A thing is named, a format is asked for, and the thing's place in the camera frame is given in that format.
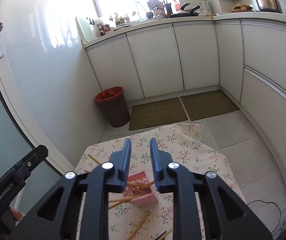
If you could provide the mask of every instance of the white cabinet door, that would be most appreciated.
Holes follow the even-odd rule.
[[[128,33],[145,97],[183,90],[182,69],[172,25]]]
[[[286,170],[286,92],[263,75],[245,67],[241,105],[267,134]]]
[[[215,28],[212,22],[174,24],[184,89],[219,84]]]
[[[87,53],[102,90],[121,86],[126,101],[144,97],[125,35],[89,47]]]
[[[286,90],[286,25],[242,21],[244,64]]]
[[[243,79],[243,40],[240,22],[215,24],[220,59],[220,85],[240,101]]]

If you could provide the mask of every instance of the blue gripper pad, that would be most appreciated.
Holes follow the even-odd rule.
[[[120,186],[121,190],[124,191],[129,173],[130,158],[131,140],[126,138],[123,149],[111,154],[109,162],[114,165],[115,175],[108,179],[108,184]]]
[[[150,156],[157,190],[160,193],[173,192],[175,181],[167,173],[167,166],[172,162],[172,157],[168,152],[158,149],[155,138],[150,140]]]

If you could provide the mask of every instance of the hanging utensil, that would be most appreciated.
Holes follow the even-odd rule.
[[[139,1],[137,1],[137,3],[139,3],[140,6],[142,6],[142,8],[144,9],[144,11],[146,11],[145,8],[143,7],[143,5],[141,5],[141,3],[140,3]],[[154,14],[153,14],[152,12],[147,12],[147,11],[146,11],[146,17],[147,17],[147,19],[152,19],[153,16],[154,16]]]

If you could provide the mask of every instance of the chopstick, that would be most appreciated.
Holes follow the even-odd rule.
[[[167,231],[165,231],[163,234],[159,235],[157,238],[155,238],[154,240],[159,240]]]
[[[119,199],[112,199],[112,200],[109,200],[109,202],[120,202],[120,201],[128,201],[128,200],[131,200],[133,198],[136,198],[136,197],[140,197],[142,195],[138,195],[137,193],[131,195],[131,196],[128,196],[128,197],[125,197],[125,198],[119,198]]]
[[[115,207],[117,207],[118,205],[121,205],[121,204],[124,203],[124,202],[125,202],[125,200],[120,201],[120,202],[116,202],[115,204],[110,205],[110,206],[108,207],[108,210],[110,210],[110,209],[112,209],[112,208],[115,208]]]
[[[139,189],[145,189],[147,187],[149,187],[150,185],[153,185],[154,184],[154,181],[150,182],[150,183],[147,183],[147,184],[144,184],[143,186],[139,187]]]
[[[173,229],[169,230],[165,235],[163,235],[159,240],[163,240]]]
[[[142,187],[145,185],[145,183],[135,183],[135,182],[128,181],[127,185],[134,186],[134,187]]]
[[[135,191],[139,191],[140,193],[142,193],[143,195],[145,195],[145,192],[144,191],[142,191],[142,190],[140,190],[139,188],[137,188],[137,187],[131,187],[131,186],[129,186],[132,190],[135,190]]]
[[[148,217],[150,214],[150,211],[145,212],[144,216],[142,217],[141,221],[139,224],[134,228],[133,232],[126,238],[126,240],[130,240],[132,236],[136,233],[136,231],[141,227],[141,225],[144,223],[145,219]]]
[[[93,157],[91,154],[88,154],[87,156],[90,157],[92,160],[94,160],[98,165],[101,165],[101,163],[95,157]]]

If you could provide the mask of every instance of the stainless steel pot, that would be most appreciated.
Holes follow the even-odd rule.
[[[256,0],[258,8],[262,12],[283,13],[278,0]]]

